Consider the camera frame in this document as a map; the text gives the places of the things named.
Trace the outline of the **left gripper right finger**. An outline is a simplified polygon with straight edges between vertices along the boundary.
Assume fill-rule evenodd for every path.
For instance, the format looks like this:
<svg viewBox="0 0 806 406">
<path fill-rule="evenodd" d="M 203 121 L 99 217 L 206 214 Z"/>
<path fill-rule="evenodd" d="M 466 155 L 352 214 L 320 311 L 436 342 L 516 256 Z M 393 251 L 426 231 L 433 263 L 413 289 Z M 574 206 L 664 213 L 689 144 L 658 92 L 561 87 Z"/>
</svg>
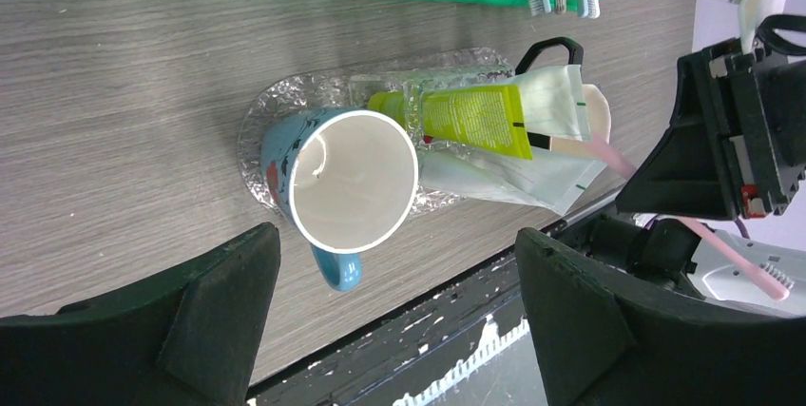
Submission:
<svg viewBox="0 0 806 406">
<path fill-rule="evenodd" d="M 667 291 L 533 228 L 514 252 L 549 404 L 804 403 L 804 318 Z"/>
</svg>

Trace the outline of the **clear plastic bag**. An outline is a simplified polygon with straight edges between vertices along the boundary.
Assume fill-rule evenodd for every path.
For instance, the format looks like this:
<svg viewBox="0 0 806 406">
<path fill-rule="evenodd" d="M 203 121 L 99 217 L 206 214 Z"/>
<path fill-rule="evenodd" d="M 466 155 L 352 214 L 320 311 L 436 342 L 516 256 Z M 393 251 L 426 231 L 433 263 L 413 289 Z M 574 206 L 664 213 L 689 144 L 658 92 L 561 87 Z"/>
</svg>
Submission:
<svg viewBox="0 0 806 406">
<path fill-rule="evenodd" d="M 428 92 L 482 83 L 475 68 L 412 69 L 354 74 L 348 78 L 350 104 L 398 121 L 418 151 L 447 151 L 465 159 L 473 147 L 426 135 L 423 97 Z"/>
</svg>

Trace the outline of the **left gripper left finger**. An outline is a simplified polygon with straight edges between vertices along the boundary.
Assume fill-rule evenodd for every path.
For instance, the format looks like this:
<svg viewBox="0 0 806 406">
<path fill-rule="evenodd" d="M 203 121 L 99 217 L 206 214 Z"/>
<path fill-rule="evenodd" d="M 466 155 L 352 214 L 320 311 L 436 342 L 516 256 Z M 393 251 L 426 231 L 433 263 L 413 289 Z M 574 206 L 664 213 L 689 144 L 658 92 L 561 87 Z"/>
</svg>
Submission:
<svg viewBox="0 0 806 406">
<path fill-rule="evenodd" d="M 244 404 L 280 258 L 264 222 L 53 315 L 2 318 L 2 403 Z"/>
</svg>

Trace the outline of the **pink toothbrush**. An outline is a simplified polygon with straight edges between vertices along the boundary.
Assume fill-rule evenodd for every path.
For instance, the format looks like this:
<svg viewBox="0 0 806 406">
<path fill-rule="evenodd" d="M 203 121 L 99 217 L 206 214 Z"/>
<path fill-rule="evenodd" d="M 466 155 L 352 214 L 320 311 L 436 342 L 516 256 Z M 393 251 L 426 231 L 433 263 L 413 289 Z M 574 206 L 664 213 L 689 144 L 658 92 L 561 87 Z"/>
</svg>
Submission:
<svg viewBox="0 0 806 406">
<path fill-rule="evenodd" d="M 604 141 L 600 136 L 593 135 L 591 139 L 592 141 L 589 143 L 583 142 L 583 146 L 590 150 L 599 160 L 606 163 L 608 167 L 626 181 L 629 181 L 635 175 L 637 171 L 636 166 L 629 162 L 617 149 Z M 703 223 L 687 217 L 676 216 L 676 219 L 733 263 L 741 273 L 744 273 L 746 277 L 770 299 L 782 301 L 789 298 L 790 289 L 784 282 L 781 282 L 757 264 L 749 262 L 736 249 L 721 240 Z"/>
</svg>

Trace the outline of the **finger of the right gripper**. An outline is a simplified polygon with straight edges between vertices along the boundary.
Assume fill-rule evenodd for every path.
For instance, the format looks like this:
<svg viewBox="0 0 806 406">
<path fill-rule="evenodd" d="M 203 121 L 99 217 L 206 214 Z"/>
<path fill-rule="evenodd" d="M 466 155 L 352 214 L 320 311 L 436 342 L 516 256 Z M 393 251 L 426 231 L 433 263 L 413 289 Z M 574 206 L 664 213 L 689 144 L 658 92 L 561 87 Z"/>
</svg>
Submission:
<svg viewBox="0 0 806 406">
<path fill-rule="evenodd" d="M 669 127 L 616 198 L 622 212 L 733 220 L 728 167 L 704 124 Z"/>
</svg>

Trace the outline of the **white red-cap toothpaste tube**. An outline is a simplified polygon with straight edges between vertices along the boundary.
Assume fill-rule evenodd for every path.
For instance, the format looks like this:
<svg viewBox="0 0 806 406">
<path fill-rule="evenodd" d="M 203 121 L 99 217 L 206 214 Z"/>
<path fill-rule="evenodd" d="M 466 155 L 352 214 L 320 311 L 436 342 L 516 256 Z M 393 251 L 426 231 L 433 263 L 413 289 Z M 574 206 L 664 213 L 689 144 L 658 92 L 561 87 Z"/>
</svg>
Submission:
<svg viewBox="0 0 806 406">
<path fill-rule="evenodd" d="M 461 158 L 447 149 L 425 151 L 420 183 L 463 198 L 539 206 L 564 216 L 605 170 L 599 160 L 532 150 L 530 160 L 474 149 Z"/>
</svg>

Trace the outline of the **blue mug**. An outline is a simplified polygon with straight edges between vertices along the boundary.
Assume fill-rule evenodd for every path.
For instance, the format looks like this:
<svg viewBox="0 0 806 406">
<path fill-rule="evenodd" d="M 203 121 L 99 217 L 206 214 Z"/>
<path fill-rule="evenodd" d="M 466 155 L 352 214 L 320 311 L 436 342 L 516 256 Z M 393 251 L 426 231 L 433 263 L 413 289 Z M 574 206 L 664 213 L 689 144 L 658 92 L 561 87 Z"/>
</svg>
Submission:
<svg viewBox="0 0 806 406">
<path fill-rule="evenodd" d="M 402 225 L 416 196 L 409 134 L 377 111 L 321 107 L 270 126 L 259 146 L 269 194 L 310 244 L 322 277 L 336 291 L 355 288 L 361 253 Z"/>
</svg>

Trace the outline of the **yellow-green toothpaste tube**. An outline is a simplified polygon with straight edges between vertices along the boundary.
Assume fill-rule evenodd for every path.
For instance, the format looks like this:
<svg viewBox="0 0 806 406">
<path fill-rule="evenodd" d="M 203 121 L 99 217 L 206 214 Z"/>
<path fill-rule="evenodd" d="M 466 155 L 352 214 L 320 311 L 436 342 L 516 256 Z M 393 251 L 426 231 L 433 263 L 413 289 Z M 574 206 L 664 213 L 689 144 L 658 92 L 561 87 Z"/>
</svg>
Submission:
<svg viewBox="0 0 806 406">
<path fill-rule="evenodd" d="M 425 132 L 518 159 L 532 158 L 521 98 L 515 85 L 486 85 L 428 92 Z"/>
</svg>

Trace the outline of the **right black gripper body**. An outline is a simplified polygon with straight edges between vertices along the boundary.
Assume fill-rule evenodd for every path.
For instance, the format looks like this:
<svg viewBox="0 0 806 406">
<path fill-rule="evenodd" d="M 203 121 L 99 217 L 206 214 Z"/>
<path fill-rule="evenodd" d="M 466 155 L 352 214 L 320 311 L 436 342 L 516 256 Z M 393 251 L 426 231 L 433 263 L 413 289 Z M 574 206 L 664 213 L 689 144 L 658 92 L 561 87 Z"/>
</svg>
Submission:
<svg viewBox="0 0 806 406">
<path fill-rule="evenodd" d="M 704 124 L 738 217 L 782 215 L 805 179 L 805 55 L 729 39 L 679 59 L 677 126 Z"/>
</svg>

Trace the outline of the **pale mint toothpaste tube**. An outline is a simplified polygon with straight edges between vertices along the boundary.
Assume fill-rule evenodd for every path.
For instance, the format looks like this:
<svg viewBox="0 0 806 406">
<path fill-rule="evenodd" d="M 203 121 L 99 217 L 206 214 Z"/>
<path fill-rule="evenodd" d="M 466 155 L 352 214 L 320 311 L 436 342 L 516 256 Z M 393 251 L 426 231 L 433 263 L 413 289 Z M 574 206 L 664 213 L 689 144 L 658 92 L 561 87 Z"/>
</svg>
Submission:
<svg viewBox="0 0 806 406">
<path fill-rule="evenodd" d="M 587 142 L 591 131 L 581 68 L 580 65 L 537 68 L 497 85 L 517 86 L 527 132 Z"/>
</svg>

